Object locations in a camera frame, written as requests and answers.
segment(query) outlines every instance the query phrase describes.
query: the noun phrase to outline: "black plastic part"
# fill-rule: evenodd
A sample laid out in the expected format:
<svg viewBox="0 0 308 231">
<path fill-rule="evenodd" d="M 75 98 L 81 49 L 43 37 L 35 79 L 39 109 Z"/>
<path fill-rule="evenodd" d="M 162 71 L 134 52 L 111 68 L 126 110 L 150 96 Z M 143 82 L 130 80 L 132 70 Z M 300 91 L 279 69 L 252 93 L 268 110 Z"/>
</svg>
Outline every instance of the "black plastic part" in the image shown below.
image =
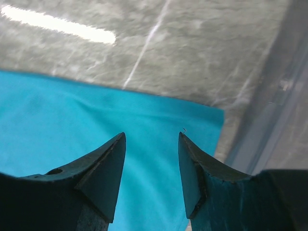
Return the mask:
<svg viewBox="0 0 308 231">
<path fill-rule="evenodd" d="M 114 218 L 125 151 L 121 133 L 46 175 L 0 174 L 0 230 L 107 230 Z"/>
<path fill-rule="evenodd" d="M 206 154 L 182 133 L 179 163 L 193 231 L 308 230 L 308 171 L 266 170 L 249 176 Z M 192 163 L 202 169 L 202 186 L 196 183 L 200 172 L 192 171 Z M 198 205 L 200 194 L 191 195 L 204 190 L 206 199 Z"/>
</svg>

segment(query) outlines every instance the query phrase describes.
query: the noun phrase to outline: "blue cloth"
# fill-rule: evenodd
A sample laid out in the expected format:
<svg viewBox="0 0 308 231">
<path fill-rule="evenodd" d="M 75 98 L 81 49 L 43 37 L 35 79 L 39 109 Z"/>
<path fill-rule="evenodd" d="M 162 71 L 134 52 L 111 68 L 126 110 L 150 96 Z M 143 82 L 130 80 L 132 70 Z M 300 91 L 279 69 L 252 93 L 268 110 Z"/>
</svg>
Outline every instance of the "blue cloth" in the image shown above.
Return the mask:
<svg viewBox="0 0 308 231">
<path fill-rule="evenodd" d="M 127 136 L 110 231 L 183 231 L 178 134 L 213 155 L 223 112 L 200 104 L 35 74 L 0 72 L 0 171 L 45 174 Z"/>
</svg>

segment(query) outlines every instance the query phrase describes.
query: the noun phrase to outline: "hole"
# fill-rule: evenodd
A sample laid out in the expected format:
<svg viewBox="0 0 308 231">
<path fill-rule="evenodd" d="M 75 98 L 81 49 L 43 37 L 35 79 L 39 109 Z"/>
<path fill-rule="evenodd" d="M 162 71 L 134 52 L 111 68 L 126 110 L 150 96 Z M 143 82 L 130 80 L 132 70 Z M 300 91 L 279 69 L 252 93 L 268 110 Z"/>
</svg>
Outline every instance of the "hole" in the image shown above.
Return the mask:
<svg viewBox="0 0 308 231">
<path fill-rule="evenodd" d="M 53 170 L 50 170 L 48 173 L 46 173 L 46 175 L 54 175 L 54 174 L 59 174 L 59 173 L 61 173 L 61 172 L 63 172 L 62 169 L 60 169 L 60 168 L 55 168 L 55 169 L 53 169 Z"/>
</svg>

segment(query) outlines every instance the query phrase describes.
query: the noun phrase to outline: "turquoise towel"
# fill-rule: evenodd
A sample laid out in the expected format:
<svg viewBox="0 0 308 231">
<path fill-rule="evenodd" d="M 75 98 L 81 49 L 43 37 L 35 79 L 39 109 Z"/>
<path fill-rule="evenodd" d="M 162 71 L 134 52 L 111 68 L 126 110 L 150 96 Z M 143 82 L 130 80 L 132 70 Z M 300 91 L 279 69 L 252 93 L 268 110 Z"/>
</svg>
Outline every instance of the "turquoise towel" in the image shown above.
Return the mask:
<svg viewBox="0 0 308 231">
<path fill-rule="evenodd" d="M 45 174 L 126 133 L 110 231 L 185 230 L 179 132 L 213 155 L 222 125 L 221 110 L 188 101 L 0 72 L 1 172 Z"/>
</svg>

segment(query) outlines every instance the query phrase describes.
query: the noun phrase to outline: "white streak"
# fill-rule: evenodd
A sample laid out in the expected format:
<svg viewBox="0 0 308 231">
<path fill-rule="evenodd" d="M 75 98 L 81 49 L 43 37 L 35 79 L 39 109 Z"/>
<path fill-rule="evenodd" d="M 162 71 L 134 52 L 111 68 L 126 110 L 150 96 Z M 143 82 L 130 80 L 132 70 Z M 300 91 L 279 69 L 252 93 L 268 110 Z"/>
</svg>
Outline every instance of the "white streak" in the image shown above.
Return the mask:
<svg viewBox="0 0 308 231">
<path fill-rule="evenodd" d="M 56 30 L 65 34 L 79 36 L 92 42 L 114 44 L 116 41 L 116 36 L 112 31 L 69 22 L 65 19 L 55 18 L 45 13 L 22 10 L 7 5 L 2 7 L 1 15 L 6 16 L 12 21 L 21 22 L 22 24 Z"/>
<path fill-rule="evenodd" d="M 127 84 L 131 81 L 131 78 L 132 78 L 132 76 L 134 75 L 134 73 L 135 73 L 135 71 L 136 71 L 136 69 L 137 69 L 137 66 L 138 66 L 139 63 L 140 63 L 140 60 L 141 60 L 143 54 L 145 53 L 145 51 L 146 51 L 146 49 L 147 49 L 147 47 L 148 47 L 148 45 L 149 45 L 149 43 L 150 43 L 151 38 L 153 37 L 154 33 L 158 30 L 158 28 L 160 27 L 160 25 L 161 25 L 162 22 L 163 22 L 163 19 L 164 19 L 166 13 L 167 13 L 168 5 L 170 4 L 170 2 L 171 2 L 171 0 L 167 0 L 167 1 L 165 2 L 164 7 L 163 7 L 163 9 L 162 9 L 162 11 L 161 11 L 159 17 L 157 18 L 157 23 L 156 23 L 156 25 L 152 28 L 152 30 L 150 31 L 149 36 L 147 37 L 147 39 L 146 39 L 146 41 L 145 41 L 145 45 L 143 46 L 143 48 L 142 48 L 142 50 L 141 50 L 141 52 L 140 52 L 140 54 L 139 54 L 139 57 L 138 57 L 138 59 L 137 59 L 135 65 L 134 65 L 134 67 L 133 67 L 133 69 L 132 69 L 132 71 L 130 72 L 130 74 L 129 74 L 128 78 L 126 79 L 125 83 L 123 84 L 123 88 L 122 88 L 122 89 L 125 89 L 126 86 L 127 86 Z"/>
</svg>

